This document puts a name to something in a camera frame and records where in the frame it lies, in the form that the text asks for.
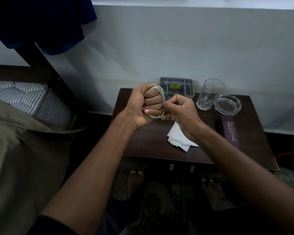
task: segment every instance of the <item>hand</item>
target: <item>hand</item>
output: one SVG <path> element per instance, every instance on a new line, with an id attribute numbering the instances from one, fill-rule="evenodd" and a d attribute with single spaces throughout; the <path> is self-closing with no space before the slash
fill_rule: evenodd
<path id="1" fill-rule="evenodd" d="M 163 109 L 169 114 L 164 115 L 161 119 L 176 121 L 186 138 L 196 142 L 195 135 L 198 125 L 204 125 L 204 123 L 197 114 L 193 100 L 176 94 L 163 104 Z"/>
<path id="2" fill-rule="evenodd" d="M 136 129 L 140 129 L 152 122 L 153 119 L 149 115 L 159 116 L 160 114 L 162 107 L 161 97 L 158 96 L 157 90 L 150 90 L 156 85 L 156 83 L 145 83 L 134 88 L 123 110 L 133 120 Z"/>

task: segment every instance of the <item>table top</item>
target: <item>table top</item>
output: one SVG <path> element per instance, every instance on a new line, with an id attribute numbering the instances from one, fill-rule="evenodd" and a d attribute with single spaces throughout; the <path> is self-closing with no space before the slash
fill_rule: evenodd
<path id="1" fill-rule="evenodd" d="M 121 112 L 127 104 L 132 89 L 121 88 L 114 107 L 112 120 Z M 196 102 L 199 93 L 196 93 L 193 101 Z M 234 122 L 239 138 L 239 149 L 268 170 L 278 170 L 276 159 L 267 141 L 256 110 L 248 95 L 235 95 L 242 103 L 242 109 L 234 115 Z M 216 121 L 220 113 L 212 106 L 209 110 L 197 109 L 203 122 L 216 130 Z M 193 163 L 214 164 L 200 147 L 190 147 L 185 152 L 181 148 L 168 142 L 167 134 L 174 122 L 155 119 L 153 122 L 138 130 L 130 140 L 124 155 L 160 158 Z"/>

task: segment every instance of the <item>white napkin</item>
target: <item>white napkin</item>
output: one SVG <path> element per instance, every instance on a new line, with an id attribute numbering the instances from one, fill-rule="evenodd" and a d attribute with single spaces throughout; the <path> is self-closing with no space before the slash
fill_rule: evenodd
<path id="1" fill-rule="evenodd" d="M 190 146 L 198 147 L 198 145 L 188 138 L 182 133 L 180 126 L 178 123 L 174 122 L 170 132 L 167 135 L 169 137 L 168 141 L 174 146 L 182 148 L 185 152 L 188 151 Z"/>

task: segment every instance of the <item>round glass bowl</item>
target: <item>round glass bowl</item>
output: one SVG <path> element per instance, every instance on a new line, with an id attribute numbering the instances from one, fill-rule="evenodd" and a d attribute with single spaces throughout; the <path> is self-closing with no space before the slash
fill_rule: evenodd
<path id="1" fill-rule="evenodd" d="M 224 115 L 235 115 L 242 108 L 241 101 L 233 95 L 221 94 L 214 103 L 217 111 Z"/>

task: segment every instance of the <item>forearm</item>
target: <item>forearm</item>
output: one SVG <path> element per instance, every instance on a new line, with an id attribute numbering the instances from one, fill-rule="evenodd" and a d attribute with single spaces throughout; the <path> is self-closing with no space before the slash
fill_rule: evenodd
<path id="1" fill-rule="evenodd" d="M 114 174 L 135 130 L 131 119 L 120 113 L 42 214 L 78 234 L 94 234 L 105 211 Z"/>
<path id="2" fill-rule="evenodd" d="M 294 189 L 281 182 L 208 126 L 198 125 L 197 143 L 244 198 L 288 233 L 294 233 Z"/>

